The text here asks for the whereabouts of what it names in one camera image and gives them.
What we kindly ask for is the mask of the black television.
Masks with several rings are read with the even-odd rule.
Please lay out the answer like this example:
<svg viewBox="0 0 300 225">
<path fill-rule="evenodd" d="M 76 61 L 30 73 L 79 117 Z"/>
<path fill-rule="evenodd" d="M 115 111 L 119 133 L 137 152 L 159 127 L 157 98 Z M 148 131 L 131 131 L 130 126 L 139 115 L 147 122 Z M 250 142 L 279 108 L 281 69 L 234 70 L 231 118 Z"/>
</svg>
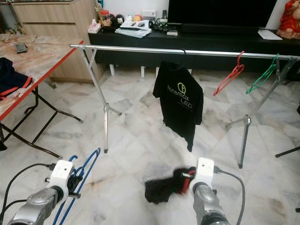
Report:
<svg viewBox="0 0 300 225">
<path fill-rule="evenodd" d="M 264 27 L 277 0 L 169 0 L 168 22 Z"/>
</svg>

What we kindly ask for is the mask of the red hanger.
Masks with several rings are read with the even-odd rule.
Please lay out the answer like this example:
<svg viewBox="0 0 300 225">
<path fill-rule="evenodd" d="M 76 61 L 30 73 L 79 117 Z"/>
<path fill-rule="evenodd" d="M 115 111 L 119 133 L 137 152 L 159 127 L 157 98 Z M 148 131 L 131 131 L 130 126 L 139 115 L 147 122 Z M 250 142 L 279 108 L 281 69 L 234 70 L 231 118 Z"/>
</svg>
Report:
<svg viewBox="0 0 300 225">
<path fill-rule="evenodd" d="M 217 86 L 216 90 L 213 92 L 213 96 L 218 95 L 222 90 L 227 87 L 228 84 L 230 84 L 242 71 L 244 71 L 245 66 L 244 64 L 240 63 L 240 59 L 242 55 L 246 53 L 245 51 L 240 52 L 237 57 L 237 64 L 236 66 L 232 69 L 231 73 Z"/>
</svg>

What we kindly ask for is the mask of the pink tissue box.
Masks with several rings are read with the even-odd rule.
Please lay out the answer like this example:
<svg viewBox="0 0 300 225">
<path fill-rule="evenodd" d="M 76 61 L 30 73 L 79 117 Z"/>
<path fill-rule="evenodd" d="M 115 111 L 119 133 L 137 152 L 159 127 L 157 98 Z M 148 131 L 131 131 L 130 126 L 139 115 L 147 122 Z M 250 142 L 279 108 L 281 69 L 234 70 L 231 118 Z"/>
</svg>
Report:
<svg viewBox="0 0 300 225">
<path fill-rule="evenodd" d="M 97 22 L 96 19 L 92 19 L 90 26 L 87 28 L 87 32 L 90 34 L 96 34 L 101 31 L 102 23 Z"/>
</svg>

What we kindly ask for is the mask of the white paper sheet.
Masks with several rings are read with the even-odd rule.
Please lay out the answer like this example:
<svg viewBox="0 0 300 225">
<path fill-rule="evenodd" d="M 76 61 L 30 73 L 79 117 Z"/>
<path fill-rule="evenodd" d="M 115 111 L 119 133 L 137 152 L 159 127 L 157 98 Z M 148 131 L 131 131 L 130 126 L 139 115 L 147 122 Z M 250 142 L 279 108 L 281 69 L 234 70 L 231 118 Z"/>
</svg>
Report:
<svg viewBox="0 0 300 225">
<path fill-rule="evenodd" d="M 270 39 L 270 40 L 282 40 L 281 37 L 277 36 L 274 32 L 271 30 L 261 29 L 258 30 L 259 36 L 261 36 L 263 39 Z"/>
</svg>

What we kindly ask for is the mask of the black jersey with red collar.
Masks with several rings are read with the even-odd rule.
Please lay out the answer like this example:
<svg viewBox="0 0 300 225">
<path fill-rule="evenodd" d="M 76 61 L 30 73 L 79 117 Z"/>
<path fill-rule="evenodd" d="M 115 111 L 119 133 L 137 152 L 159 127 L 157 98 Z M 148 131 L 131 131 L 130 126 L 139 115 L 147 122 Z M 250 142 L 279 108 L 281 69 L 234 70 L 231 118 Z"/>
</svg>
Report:
<svg viewBox="0 0 300 225">
<path fill-rule="evenodd" d="M 145 199 L 150 203 L 159 204 L 168 202 L 173 194 L 186 195 L 186 173 L 189 169 L 196 169 L 196 167 L 176 168 L 171 177 L 145 182 Z"/>
</svg>

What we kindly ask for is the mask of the red-lidded jar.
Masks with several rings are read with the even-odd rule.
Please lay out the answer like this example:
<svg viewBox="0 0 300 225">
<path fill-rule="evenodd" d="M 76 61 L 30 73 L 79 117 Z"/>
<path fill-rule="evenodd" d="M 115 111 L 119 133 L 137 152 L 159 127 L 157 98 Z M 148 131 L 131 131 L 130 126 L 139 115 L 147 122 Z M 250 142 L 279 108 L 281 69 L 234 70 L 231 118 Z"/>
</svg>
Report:
<svg viewBox="0 0 300 225">
<path fill-rule="evenodd" d="M 103 27 L 110 27 L 112 25 L 111 22 L 111 14 L 107 9 L 101 9 L 98 13 L 99 21 Z"/>
</svg>

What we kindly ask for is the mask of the green hanger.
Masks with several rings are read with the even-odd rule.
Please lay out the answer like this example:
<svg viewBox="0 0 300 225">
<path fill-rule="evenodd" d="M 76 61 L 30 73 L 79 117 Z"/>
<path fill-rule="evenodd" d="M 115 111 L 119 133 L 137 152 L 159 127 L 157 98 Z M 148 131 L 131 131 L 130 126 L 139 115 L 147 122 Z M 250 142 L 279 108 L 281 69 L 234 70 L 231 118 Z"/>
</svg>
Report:
<svg viewBox="0 0 300 225">
<path fill-rule="evenodd" d="M 272 58 L 272 62 L 268 69 L 254 81 L 254 83 L 246 91 L 246 94 L 249 94 L 257 88 L 261 87 L 270 78 L 270 76 L 277 71 L 277 69 L 279 69 L 279 54 L 276 54 L 276 56 Z"/>
</svg>

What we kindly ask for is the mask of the black TV console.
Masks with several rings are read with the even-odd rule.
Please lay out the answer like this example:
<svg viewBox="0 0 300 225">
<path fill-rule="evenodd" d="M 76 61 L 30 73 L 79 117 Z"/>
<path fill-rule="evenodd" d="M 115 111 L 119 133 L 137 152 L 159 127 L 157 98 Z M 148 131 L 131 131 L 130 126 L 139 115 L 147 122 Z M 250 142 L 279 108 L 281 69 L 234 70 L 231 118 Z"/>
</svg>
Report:
<svg viewBox="0 0 300 225">
<path fill-rule="evenodd" d="M 129 37 L 116 33 L 89 34 L 92 45 L 174 49 L 186 51 L 218 51 L 280 54 L 300 56 L 300 39 L 270 40 L 259 34 L 249 36 L 228 36 L 220 34 L 182 33 L 177 37 L 152 32 L 145 37 Z M 162 61 L 182 63 L 188 69 L 214 69 L 231 71 L 237 57 L 184 56 L 183 54 L 139 53 L 119 51 L 98 51 L 96 62 L 118 66 L 158 67 Z"/>
</svg>

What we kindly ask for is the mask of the light wooden cabinet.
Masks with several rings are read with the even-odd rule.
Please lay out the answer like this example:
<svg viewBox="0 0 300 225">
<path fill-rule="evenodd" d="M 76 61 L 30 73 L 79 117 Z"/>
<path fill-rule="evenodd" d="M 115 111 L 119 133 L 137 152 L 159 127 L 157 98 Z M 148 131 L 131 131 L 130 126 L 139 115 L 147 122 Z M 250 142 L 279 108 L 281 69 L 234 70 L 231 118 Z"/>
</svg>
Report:
<svg viewBox="0 0 300 225">
<path fill-rule="evenodd" d="M 88 26 L 97 17 L 96 0 L 12 2 L 26 34 L 83 39 L 88 44 Z M 50 75 L 53 81 L 92 83 L 80 51 L 72 53 Z"/>
</svg>

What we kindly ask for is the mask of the blue hanger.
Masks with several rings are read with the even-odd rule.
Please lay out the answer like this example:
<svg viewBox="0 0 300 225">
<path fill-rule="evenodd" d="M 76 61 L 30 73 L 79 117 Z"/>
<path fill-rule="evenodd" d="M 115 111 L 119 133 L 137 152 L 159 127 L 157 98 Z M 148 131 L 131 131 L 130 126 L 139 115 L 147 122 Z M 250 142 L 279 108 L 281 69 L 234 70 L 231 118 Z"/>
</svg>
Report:
<svg viewBox="0 0 300 225">
<path fill-rule="evenodd" d="M 94 150 L 92 154 L 88 156 L 87 160 L 83 163 L 82 166 L 75 168 L 75 169 L 83 169 L 84 171 L 83 180 L 80 183 L 81 185 L 80 191 L 83 188 L 86 179 L 90 175 L 92 167 L 94 167 L 94 164 L 96 163 L 100 153 L 101 153 L 101 148 Z M 79 199 L 79 197 L 70 197 L 70 198 L 71 201 L 69 202 L 68 207 L 65 207 L 66 205 L 65 203 L 62 203 L 60 205 L 59 210 L 56 213 L 56 216 L 54 217 L 52 225 L 63 225 L 64 221 L 68 217 L 69 212 L 71 211 L 71 208 L 73 207 L 73 204 L 77 199 Z"/>
</svg>

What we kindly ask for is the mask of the green circuit board cluster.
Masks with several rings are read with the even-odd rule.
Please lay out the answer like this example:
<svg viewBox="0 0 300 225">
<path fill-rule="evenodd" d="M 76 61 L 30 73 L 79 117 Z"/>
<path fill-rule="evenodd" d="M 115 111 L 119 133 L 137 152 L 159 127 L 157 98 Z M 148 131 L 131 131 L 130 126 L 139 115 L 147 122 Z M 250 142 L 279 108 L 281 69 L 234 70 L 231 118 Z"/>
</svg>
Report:
<svg viewBox="0 0 300 225">
<path fill-rule="evenodd" d="M 150 21 L 149 25 L 152 30 L 156 32 L 167 32 L 169 30 L 167 19 L 156 18 L 155 20 Z"/>
</svg>

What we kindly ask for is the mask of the black t-shirt with logo print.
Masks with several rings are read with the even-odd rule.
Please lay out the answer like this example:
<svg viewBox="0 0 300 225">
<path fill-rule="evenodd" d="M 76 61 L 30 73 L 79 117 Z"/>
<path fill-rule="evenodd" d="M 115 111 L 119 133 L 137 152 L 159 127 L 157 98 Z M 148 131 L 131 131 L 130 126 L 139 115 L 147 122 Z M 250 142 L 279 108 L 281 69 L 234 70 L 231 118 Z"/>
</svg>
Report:
<svg viewBox="0 0 300 225">
<path fill-rule="evenodd" d="M 203 89 L 181 64 L 163 61 L 159 65 L 152 95 L 159 98 L 163 123 L 187 142 L 192 152 L 195 127 L 201 125 Z"/>
</svg>

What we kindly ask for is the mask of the silver metal clothes rack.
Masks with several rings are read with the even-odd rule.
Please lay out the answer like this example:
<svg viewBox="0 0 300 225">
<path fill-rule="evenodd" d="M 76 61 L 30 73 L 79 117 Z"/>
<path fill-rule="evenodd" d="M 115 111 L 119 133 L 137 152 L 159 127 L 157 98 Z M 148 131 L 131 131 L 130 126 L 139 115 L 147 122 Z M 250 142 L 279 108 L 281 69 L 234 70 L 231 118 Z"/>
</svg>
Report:
<svg viewBox="0 0 300 225">
<path fill-rule="evenodd" d="M 249 126 L 251 126 L 253 116 L 257 114 L 260 110 L 261 106 L 266 102 L 270 94 L 274 92 L 276 87 L 279 85 L 283 76 L 288 73 L 288 71 L 292 68 L 292 66 L 300 61 L 300 56 L 292 56 L 292 55 L 281 55 L 281 54 L 263 54 L 263 53 L 237 53 L 237 52 L 218 52 L 218 51 L 191 51 L 191 50 L 175 50 L 175 49 L 156 49 L 156 48 L 141 48 L 141 47 L 123 47 L 123 46 L 106 46 L 106 45 L 70 45 L 71 48 L 79 49 L 79 52 L 84 57 L 84 63 L 86 68 L 92 78 L 93 84 L 97 89 L 98 95 L 101 98 L 103 103 L 103 111 L 104 111 L 104 133 L 105 133 L 105 146 L 103 148 L 104 153 L 108 152 L 109 144 L 109 133 L 108 133 L 108 113 L 109 111 L 113 111 L 118 115 L 122 113 L 114 109 L 109 105 L 109 103 L 105 100 L 103 92 L 101 90 L 101 85 L 98 83 L 96 77 L 94 76 L 94 71 L 91 69 L 92 64 L 95 63 L 96 53 L 97 51 L 120 51 L 120 52 L 137 52 L 137 53 L 166 53 L 166 54 L 184 54 L 184 55 L 198 55 L 198 56 L 218 56 L 218 57 L 246 57 L 246 58 L 257 58 L 257 59 L 270 59 L 273 58 L 276 62 L 276 71 L 277 78 L 276 81 L 270 86 L 268 92 L 263 96 L 261 102 L 258 103 L 257 107 L 250 113 L 246 114 L 243 118 L 226 124 L 227 128 L 233 126 L 233 124 L 238 122 L 244 123 L 244 133 L 243 133 L 243 142 L 241 146 L 241 157 L 240 162 L 238 163 L 238 167 L 242 169 L 244 155 L 246 153 L 246 143 L 248 138 Z"/>
</svg>

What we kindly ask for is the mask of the stack of white papers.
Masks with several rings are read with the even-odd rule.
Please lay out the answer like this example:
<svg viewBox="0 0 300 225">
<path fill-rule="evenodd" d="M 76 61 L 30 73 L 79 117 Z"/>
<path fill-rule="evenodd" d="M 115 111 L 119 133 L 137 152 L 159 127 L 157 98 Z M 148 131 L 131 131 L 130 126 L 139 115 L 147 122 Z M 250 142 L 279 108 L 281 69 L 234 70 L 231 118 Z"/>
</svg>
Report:
<svg viewBox="0 0 300 225">
<path fill-rule="evenodd" d="M 152 32 L 152 28 L 150 28 L 148 20 L 137 22 L 126 21 L 114 32 L 125 36 L 143 38 Z"/>
</svg>

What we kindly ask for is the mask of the black soundbar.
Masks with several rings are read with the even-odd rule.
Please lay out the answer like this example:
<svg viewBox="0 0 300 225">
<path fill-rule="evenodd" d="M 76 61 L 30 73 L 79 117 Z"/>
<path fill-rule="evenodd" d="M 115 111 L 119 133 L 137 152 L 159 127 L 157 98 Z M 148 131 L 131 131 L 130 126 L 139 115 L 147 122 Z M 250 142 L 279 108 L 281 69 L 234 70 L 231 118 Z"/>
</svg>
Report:
<svg viewBox="0 0 300 225">
<path fill-rule="evenodd" d="M 253 34 L 257 33 L 258 27 L 230 26 L 221 24 L 183 23 L 179 31 L 182 33 L 206 33 L 206 34 Z"/>
</svg>

